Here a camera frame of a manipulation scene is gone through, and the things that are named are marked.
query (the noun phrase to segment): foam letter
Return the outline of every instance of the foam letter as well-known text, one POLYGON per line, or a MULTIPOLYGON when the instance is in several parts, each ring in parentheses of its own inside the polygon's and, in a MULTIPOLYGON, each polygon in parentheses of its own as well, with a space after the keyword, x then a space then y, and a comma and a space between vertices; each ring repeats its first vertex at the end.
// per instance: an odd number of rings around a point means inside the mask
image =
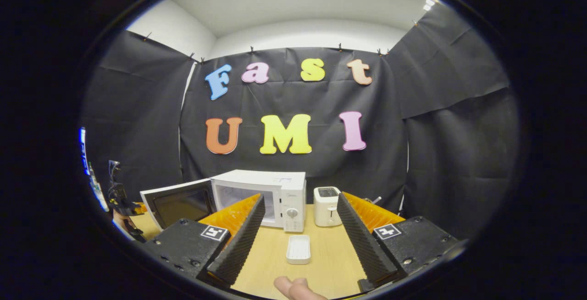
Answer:
POLYGON ((361 129, 359 128, 361 113, 355 111, 342 112, 338 116, 344 122, 344 133, 346 134, 346 143, 342 145, 344 151, 358 151, 367 147, 367 143, 361 139, 361 129))
POLYGON ((237 147, 238 142, 238 125, 243 122, 241 118, 228 118, 226 123, 229 126, 228 129, 228 142, 226 144, 218 143, 218 131, 220 125, 222 125, 222 119, 208 119, 206 120, 206 146, 208 150, 216 154, 229 154, 233 152, 237 147))
POLYGON ((265 124, 265 139, 263 146, 260 148, 262 154, 274 154, 277 149, 273 146, 273 139, 279 147, 281 153, 285 153, 289 142, 293 141, 289 152, 294 154, 304 154, 312 152, 312 147, 308 144, 308 114, 296 114, 285 129, 278 116, 264 116, 260 122, 265 124))
POLYGON ((302 80, 304 81, 320 81, 327 74, 322 68, 324 62, 322 59, 308 58, 302 62, 302 80))
POLYGON ((211 100, 217 99, 228 91, 228 88, 223 87, 222 83, 228 84, 229 78, 226 72, 230 72, 232 69, 230 65, 226 64, 205 77, 205 80, 210 83, 210 89, 212 90, 211 100))
POLYGON ((353 72, 353 78, 358 84, 368 85, 373 82, 371 77, 365 76, 365 70, 369 69, 369 65, 363 64, 361 59, 355 59, 346 64, 346 66, 350 67, 350 70, 353 72))
POLYGON ((267 77, 267 73, 269 72, 269 65, 265 64, 264 62, 253 62, 249 66, 247 66, 246 72, 243 73, 242 79, 244 82, 257 82, 257 83, 265 83, 269 80, 267 77))

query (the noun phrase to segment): white ceiling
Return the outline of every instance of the white ceiling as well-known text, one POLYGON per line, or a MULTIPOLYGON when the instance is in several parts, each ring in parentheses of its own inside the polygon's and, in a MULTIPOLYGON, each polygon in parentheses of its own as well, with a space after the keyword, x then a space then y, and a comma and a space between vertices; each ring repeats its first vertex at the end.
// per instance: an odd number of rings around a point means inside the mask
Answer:
POLYGON ((348 19, 409 30, 426 0, 172 0, 214 35, 289 20, 348 19))

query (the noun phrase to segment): microwave knob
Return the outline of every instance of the microwave knob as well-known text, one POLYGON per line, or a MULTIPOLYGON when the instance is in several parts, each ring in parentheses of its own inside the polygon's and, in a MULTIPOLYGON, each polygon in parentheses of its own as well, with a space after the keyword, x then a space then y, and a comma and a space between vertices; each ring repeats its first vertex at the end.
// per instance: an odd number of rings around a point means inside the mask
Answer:
POLYGON ((295 208, 289 208, 289 210, 285 211, 285 214, 287 214, 288 217, 295 218, 298 216, 298 210, 295 208))

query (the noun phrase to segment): microwave control panel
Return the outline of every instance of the microwave control panel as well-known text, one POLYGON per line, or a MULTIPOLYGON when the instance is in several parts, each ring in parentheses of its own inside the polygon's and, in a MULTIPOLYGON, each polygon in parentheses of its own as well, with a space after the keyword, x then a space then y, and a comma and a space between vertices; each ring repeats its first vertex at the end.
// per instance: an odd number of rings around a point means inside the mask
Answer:
POLYGON ((282 190, 281 214, 284 231, 288 233, 304 231, 305 204, 302 191, 282 190))

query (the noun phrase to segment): white wall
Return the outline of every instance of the white wall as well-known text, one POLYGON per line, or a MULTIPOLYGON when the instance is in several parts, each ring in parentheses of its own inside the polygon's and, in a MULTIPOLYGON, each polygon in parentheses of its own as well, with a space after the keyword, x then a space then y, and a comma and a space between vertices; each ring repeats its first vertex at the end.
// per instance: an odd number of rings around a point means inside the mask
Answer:
POLYGON ((127 28, 199 60, 210 59, 216 36, 172 0, 163 0, 143 13, 127 28))
POLYGON ((283 47, 332 47, 386 53, 407 33, 389 26, 350 20, 295 20, 248 28, 218 38, 210 59, 283 47))

